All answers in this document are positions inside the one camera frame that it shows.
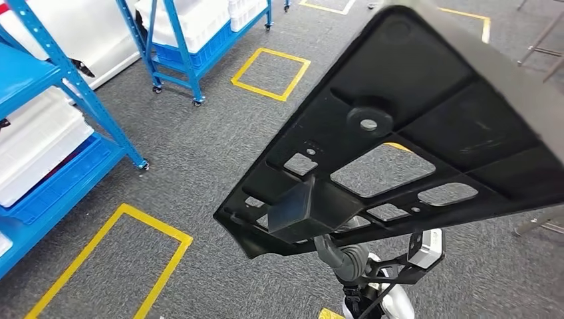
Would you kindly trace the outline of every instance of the metal frame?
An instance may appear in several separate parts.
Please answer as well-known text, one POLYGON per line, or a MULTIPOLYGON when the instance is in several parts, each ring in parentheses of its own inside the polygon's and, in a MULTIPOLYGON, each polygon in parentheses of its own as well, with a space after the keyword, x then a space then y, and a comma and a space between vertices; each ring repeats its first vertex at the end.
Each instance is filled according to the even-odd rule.
MULTIPOLYGON (((525 4, 526 1, 527 0, 523 0, 523 2, 517 8, 517 10, 520 10, 521 7, 525 4)), ((533 44, 527 49, 527 53, 525 54, 525 56, 521 60, 517 61, 517 65, 522 66, 523 63, 525 63, 525 61, 531 56, 531 54, 533 54, 533 52, 538 52, 538 53, 543 53, 543 54, 548 54, 548 55, 551 55, 551 56, 558 57, 558 60, 544 74, 543 82, 548 81, 548 79, 551 76, 553 76, 556 73, 556 71, 558 71, 558 69, 561 68, 564 65, 564 55, 561 52, 557 52, 557 51, 554 51, 554 50, 549 50, 549 49, 539 47, 539 45, 541 45, 543 40, 548 36, 548 34, 550 34, 550 32, 556 27, 558 22, 560 22, 560 20, 562 20, 563 17, 564 17, 564 11, 560 12, 560 14, 558 14, 558 16, 556 16, 550 22, 550 24, 548 24, 548 26, 546 26, 546 28, 543 30, 543 32, 541 32, 541 34, 535 39, 533 44)))
POLYGON ((525 221, 515 228, 515 234, 521 236, 537 227, 543 227, 550 231, 564 234, 564 228, 562 228, 562 226, 551 223, 551 221, 554 220, 564 220, 564 211, 558 210, 550 213, 544 213, 529 221, 525 221))
MULTIPOLYGON (((43 50, 48 54, 53 64, 59 66, 63 76, 80 92, 77 96, 63 81, 52 83, 52 85, 60 87, 67 93, 84 112, 92 116, 114 139, 114 141, 124 148, 126 154, 131 158, 134 165, 143 168, 147 165, 147 161, 139 154, 135 147, 131 144, 125 133, 121 130, 117 122, 108 113, 108 110, 102 105, 94 91, 88 86, 86 81, 78 74, 76 68, 72 65, 69 58, 64 54, 57 45, 52 36, 47 32, 40 20, 33 14, 28 4, 24 0, 9 0, 8 6, 16 13, 22 21, 25 28, 37 39, 43 50)), ((0 35, 5 37, 7 32, 0 27, 0 35)))
POLYGON ((213 57, 206 61, 206 63, 201 68, 194 68, 192 65, 192 61, 190 60, 190 53, 188 52, 188 47, 186 45, 186 41, 184 40, 184 36, 182 34, 182 28, 180 26, 180 21, 178 19, 178 14, 176 13, 176 8, 174 7, 173 0, 164 0, 164 5, 167 11, 167 14, 170 19, 170 24, 174 31, 174 37, 176 42, 178 43, 178 51, 180 52, 180 56, 182 57, 182 64, 176 63, 172 61, 164 61, 159 60, 158 57, 152 56, 151 49, 152 49, 152 35, 155 23, 155 13, 156 13, 156 1, 152 0, 152 9, 151 9, 151 17, 149 23, 149 29, 147 32, 146 39, 143 38, 141 35, 137 24, 135 23, 135 18, 132 16, 127 3, 125 0, 116 0, 120 11, 126 21, 126 24, 135 40, 137 48, 141 53, 141 57, 143 62, 147 67, 147 71, 151 76, 153 82, 153 91, 155 93, 160 93, 162 90, 162 81, 166 80, 169 82, 173 82, 180 86, 184 86, 190 90, 192 90, 194 99, 193 104, 199 106, 204 100, 205 96, 202 95, 202 90, 200 88, 200 79, 206 75, 206 73, 225 55, 225 53, 242 37, 250 30, 254 24, 256 24, 262 16, 266 15, 267 22, 265 27, 267 30, 270 29, 272 25, 272 12, 271 12, 271 0, 267 0, 267 8, 263 10, 254 20, 252 20, 249 24, 247 24, 242 30, 236 33, 232 33, 229 40, 213 54, 213 57), (159 72, 158 66, 162 66, 165 68, 169 68, 172 70, 179 71, 185 74, 188 77, 188 81, 181 80, 174 76, 170 76, 159 72))
POLYGON ((311 238, 324 234, 342 247, 557 205, 564 202, 561 105, 556 89, 434 5, 391 1, 352 40, 213 217, 254 258, 313 251, 311 238), (420 59, 406 66, 410 58, 420 59), (377 126, 364 128, 363 120, 377 126), (435 171, 370 197, 331 178, 390 142, 434 164, 435 171), (303 175, 287 169, 296 153, 317 166, 303 175), (478 193, 446 205, 418 196, 447 183, 478 193), (263 205, 245 204, 249 197, 263 205), (382 220, 370 214, 384 204, 405 215, 382 220), (268 227, 258 222, 266 214, 268 227), (369 224, 337 231, 354 216, 369 224))
POLYGON ((24 223, 16 218, 8 217, 0 219, 0 231, 13 242, 13 246, 0 256, 0 278, 32 249, 125 155, 129 156, 137 168, 148 168, 148 162, 131 144, 25 0, 7 0, 6 2, 48 54, 49 60, 40 61, 31 56, 5 29, 0 27, 3 56, 19 61, 12 69, 5 68, 2 74, 3 85, 6 88, 11 87, 11 82, 17 82, 17 85, 12 90, 6 89, 3 91, 5 95, 1 99, 0 118, 12 113, 48 87, 57 86, 68 94, 82 111, 92 116, 110 134, 113 141, 97 132, 93 133, 82 145, 85 149, 18 203, 10 207, 10 209, 40 209, 40 211, 35 212, 37 216, 31 222, 24 223), (11 78, 10 72, 25 74, 26 79, 17 78, 17 75, 11 78), (74 93, 71 88, 74 88, 78 94, 74 93), (96 155, 98 161, 93 161, 92 154, 96 155), (85 167, 88 167, 88 170, 81 172, 80 170, 85 167), (74 183, 72 187, 62 191, 62 193, 57 193, 62 181, 71 176, 74 183), (57 197, 49 195, 52 193, 57 193, 57 197), (45 198, 51 200, 47 208, 32 204, 45 198))

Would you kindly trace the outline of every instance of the yellow floor marking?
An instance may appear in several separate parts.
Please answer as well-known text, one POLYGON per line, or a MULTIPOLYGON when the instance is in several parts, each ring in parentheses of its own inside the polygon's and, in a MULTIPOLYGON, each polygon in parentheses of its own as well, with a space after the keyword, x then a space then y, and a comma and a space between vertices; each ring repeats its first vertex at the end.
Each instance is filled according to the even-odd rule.
POLYGON ((461 12, 461 11, 451 10, 451 9, 447 9, 447 8, 439 8, 439 10, 444 11, 444 12, 448 12, 448 13, 453 13, 455 15, 463 15, 465 17, 481 19, 484 22, 484 25, 482 27, 482 42, 490 43, 490 29, 492 27, 492 20, 490 18, 484 17, 482 15, 474 15, 472 13, 461 12))
POLYGON ((333 13, 338 13, 340 15, 346 15, 347 13, 349 13, 349 10, 351 9, 351 7, 353 6, 354 2, 356 0, 349 0, 349 2, 347 3, 347 5, 345 5, 345 8, 343 10, 336 10, 336 9, 331 9, 331 8, 326 8, 326 7, 322 7, 320 5, 312 5, 310 3, 307 2, 307 0, 301 0, 300 5, 304 5, 306 7, 310 7, 310 8, 314 8, 314 9, 319 9, 319 10, 323 10, 323 11, 328 11, 328 12, 333 12, 333 13))
POLYGON ((323 308, 319 313, 319 319, 345 319, 345 317, 335 314, 333 311, 323 308))
POLYGON ((25 316, 25 319, 36 319, 37 316, 47 307, 47 305, 51 302, 51 300, 55 297, 55 295, 59 292, 59 290, 69 281, 72 275, 76 272, 76 270, 82 265, 82 263, 88 258, 88 256, 92 253, 94 248, 100 243, 102 238, 109 232, 109 230, 116 224, 118 219, 123 215, 127 214, 173 238, 180 242, 180 246, 166 265, 164 271, 159 276, 157 282, 149 292, 149 295, 145 298, 141 307, 135 313, 134 319, 142 319, 145 318, 149 309, 157 299, 158 295, 160 294, 161 290, 164 288, 164 285, 170 278, 170 275, 182 259, 182 256, 186 252, 186 249, 192 243, 192 237, 189 235, 177 230, 176 228, 169 226, 154 217, 151 217, 142 211, 137 210, 133 206, 129 206, 127 204, 122 204, 120 207, 114 212, 114 214, 108 219, 108 221, 100 228, 98 233, 90 240, 90 242, 86 245, 86 247, 78 254, 78 256, 74 259, 74 261, 69 265, 69 267, 63 272, 63 274, 55 281, 55 283, 50 287, 50 289, 41 297, 41 299, 36 303, 36 305, 29 311, 29 313, 25 316))
POLYGON ((284 102, 284 101, 286 101, 286 99, 288 99, 288 96, 290 95, 290 93, 292 93, 292 91, 294 90, 294 88, 296 87, 296 85, 298 84, 298 82, 300 81, 300 79, 302 78, 302 76, 304 75, 305 71, 307 70, 307 68, 309 67, 310 64, 311 64, 311 61, 306 60, 304 58, 299 58, 297 56, 293 56, 293 55, 289 55, 289 54, 286 54, 286 53, 270 50, 270 49, 267 49, 267 48, 258 48, 253 53, 253 55, 251 55, 249 60, 247 60, 247 62, 245 62, 245 64, 243 64, 243 66, 237 71, 235 76, 231 79, 231 83, 233 83, 233 85, 235 85, 235 86, 238 86, 240 88, 244 88, 244 89, 249 90, 251 92, 258 93, 258 94, 261 94, 261 95, 264 95, 264 96, 268 96, 268 97, 273 98, 275 100, 284 102), (257 57, 261 53, 269 53, 269 54, 281 56, 283 58, 288 58, 290 60, 294 60, 294 61, 302 63, 302 66, 299 69, 298 73, 296 74, 296 76, 294 76, 294 79, 292 79, 292 81, 290 82, 290 85, 288 85, 288 87, 286 88, 284 93, 282 93, 282 95, 272 93, 272 92, 263 90, 261 88, 254 87, 252 85, 248 85, 248 84, 239 82, 239 79, 241 78, 241 76, 243 76, 243 73, 245 73, 247 71, 247 69, 251 66, 251 64, 257 59, 257 57))

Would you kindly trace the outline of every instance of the metal chair leg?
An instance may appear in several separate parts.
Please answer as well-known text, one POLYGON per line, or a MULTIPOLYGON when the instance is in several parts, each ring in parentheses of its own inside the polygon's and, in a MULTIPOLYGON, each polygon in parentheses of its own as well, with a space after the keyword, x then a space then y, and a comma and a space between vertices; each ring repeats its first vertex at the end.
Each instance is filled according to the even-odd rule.
POLYGON ((543 78, 543 82, 546 82, 551 76, 553 76, 556 71, 564 64, 564 55, 560 56, 558 61, 545 73, 545 77, 543 78))
POLYGON ((529 0, 523 0, 523 1, 521 2, 521 4, 517 7, 517 11, 520 11, 521 8, 525 5, 525 3, 527 3, 527 1, 529 1, 529 0))
POLYGON ((537 227, 543 227, 550 229, 551 231, 556 231, 557 233, 564 234, 564 229, 558 225, 550 223, 550 221, 564 217, 564 210, 552 211, 550 213, 542 214, 537 218, 533 218, 530 221, 526 221, 515 228, 516 235, 523 235, 528 231, 531 231, 537 227))
POLYGON ((550 24, 548 24, 548 26, 543 30, 543 32, 541 32, 541 34, 535 39, 533 45, 528 48, 527 54, 525 54, 525 56, 521 60, 517 61, 518 66, 521 66, 523 63, 525 63, 529 56, 531 56, 531 54, 533 54, 533 52, 537 50, 541 42, 543 42, 550 31, 552 31, 556 27, 556 24, 560 21, 560 19, 562 19, 562 17, 564 17, 564 11, 560 12, 560 14, 556 16, 556 18, 554 18, 554 20, 552 20, 550 24))

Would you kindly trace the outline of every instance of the shelf leg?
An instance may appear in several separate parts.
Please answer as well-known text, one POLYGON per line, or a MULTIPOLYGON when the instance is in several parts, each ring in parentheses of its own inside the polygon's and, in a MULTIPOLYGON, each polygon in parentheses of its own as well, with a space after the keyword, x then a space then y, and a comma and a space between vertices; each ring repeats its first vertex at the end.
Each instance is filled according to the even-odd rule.
POLYGON ((200 90, 200 79, 196 76, 194 72, 194 66, 192 65, 192 60, 190 60, 190 53, 188 52, 188 46, 184 40, 184 35, 182 34, 182 28, 180 27, 180 20, 178 19, 178 14, 176 13, 176 8, 172 0, 164 0, 164 6, 174 31, 174 38, 176 43, 178 43, 178 50, 180 51, 180 56, 182 57, 182 62, 184 65, 184 73, 188 77, 188 82, 192 87, 192 94, 194 95, 194 101, 192 102, 195 106, 199 106, 204 101, 204 96, 200 90))
POLYGON ((77 96, 71 88, 65 83, 61 83, 61 88, 70 98, 72 98, 78 107, 89 116, 92 116, 114 139, 114 141, 124 148, 126 154, 131 158, 133 164, 137 168, 143 168, 147 161, 137 152, 135 147, 131 144, 130 140, 125 136, 117 122, 108 113, 102 102, 98 99, 96 94, 90 89, 88 84, 82 80, 75 82, 74 87, 80 92, 82 97, 77 96))
POLYGON ((270 27, 272 25, 272 0, 267 0, 268 11, 266 11, 266 25, 270 27))
POLYGON ((189 82, 192 87, 192 92, 194 93, 194 105, 199 106, 205 98, 205 96, 202 96, 202 91, 200 90, 200 80, 198 78, 190 78, 189 82))
POLYGON ((141 32, 139 31, 139 28, 137 27, 137 24, 135 23, 135 18, 131 15, 131 12, 129 11, 129 8, 128 8, 125 0, 116 0, 116 2, 118 3, 118 8, 120 9, 122 16, 124 17, 124 20, 126 21, 129 32, 131 33, 131 35, 133 37, 133 41, 135 42, 135 45, 137 46, 137 49, 139 50, 139 53, 141 54, 141 59, 145 63, 147 71, 149 72, 149 75, 151 76, 151 81, 153 82, 153 86, 161 88, 162 83, 161 83, 160 79, 158 77, 154 76, 155 72, 157 72, 157 68, 156 68, 153 60, 151 60, 151 46, 150 45, 148 46, 145 42, 145 39, 143 39, 143 37, 141 36, 141 32))
POLYGON ((100 125, 114 138, 114 141, 121 146, 126 154, 133 160, 134 164, 143 168, 147 161, 137 152, 131 144, 124 132, 112 118, 108 110, 104 108, 102 102, 98 99, 94 91, 88 86, 86 81, 78 74, 78 71, 72 65, 69 58, 63 50, 55 42, 54 38, 47 32, 45 26, 40 22, 37 16, 30 9, 24 0, 7 0, 8 6, 12 8, 14 13, 32 35, 35 36, 37 42, 47 53, 51 62, 58 65, 62 72, 65 72, 65 78, 80 93, 78 97, 65 83, 61 83, 61 88, 89 115, 91 115, 100 125))

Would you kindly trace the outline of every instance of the blue metal shelf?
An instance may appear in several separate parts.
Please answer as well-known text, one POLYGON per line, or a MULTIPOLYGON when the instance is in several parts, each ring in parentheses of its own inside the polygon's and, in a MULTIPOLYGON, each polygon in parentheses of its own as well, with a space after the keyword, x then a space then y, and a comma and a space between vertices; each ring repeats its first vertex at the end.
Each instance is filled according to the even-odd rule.
POLYGON ((113 141, 93 133, 51 176, 45 177, 13 206, 0 207, 0 232, 13 241, 13 246, 0 257, 0 278, 125 155, 136 167, 148 167, 148 162, 137 152, 25 0, 6 2, 48 54, 49 62, 31 56, 0 26, 0 119, 9 118, 10 113, 36 95, 50 86, 57 86, 98 122, 113 141))
POLYGON ((0 119, 63 79, 60 67, 2 43, 0 61, 0 119))
MULTIPOLYGON (((200 105, 205 99, 205 96, 202 95, 202 91, 200 89, 200 79, 204 75, 206 75, 206 73, 226 54, 226 52, 242 36, 244 36, 248 32, 248 30, 252 28, 252 26, 258 23, 262 19, 262 17, 266 16, 267 21, 265 27, 267 30, 269 30, 272 25, 271 0, 267 0, 266 9, 258 14, 258 16, 256 16, 250 23, 244 26, 244 28, 242 28, 240 31, 236 33, 230 32, 229 38, 220 46, 214 48, 211 57, 207 58, 203 65, 195 67, 191 60, 191 54, 189 53, 188 47, 186 46, 186 41, 184 40, 184 35, 182 34, 182 29, 180 27, 180 21, 178 20, 176 8, 174 7, 172 0, 164 0, 164 5, 170 19, 170 24, 174 31, 176 42, 178 43, 178 48, 174 48, 174 50, 180 53, 182 62, 162 59, 158 56, 152 56, 152 48, 154 46, 152 43, 152 34, 155 23, 156 0, 153 0, 152 2, 152 12, 146 39, 141 36, 141 33, 137 25, 135 24, 135 19, 133 19, 133 16, 131 15, 131 12, 127 6, 126 0, 116 1, 151 76, 154 86, 153 91, 160 92, 163 80, 179 84, 192 90, 194 94, 194 105, 196 106, 200 105), (174 76, 159 72, 157 66, 163 66, 184 73, 187 76, 188 81, 181 80, 174 76)), ((289 8, 289 5, 289 0, 286 0, 285 9, 289 8)))
POLYGON ((83 150, 44 184, 26 195, 36 196, 49 191, 45 185, 52 180, 75 179, 75 184, 60 198, 49 203, 49 208, 30 225, 9 217, 0 217, 0 232, 13 241, 13 246, 0 257, 0 278, 10 270, 41 238, 45 236, 66 214, 104 177, 125 155, 123 148, 94 133, 88 138, 83 150), (104 156, 93 163, 91 155, 105 150, 104 156), (77 167, 86 167, 88 172, 76 180, 77 167))

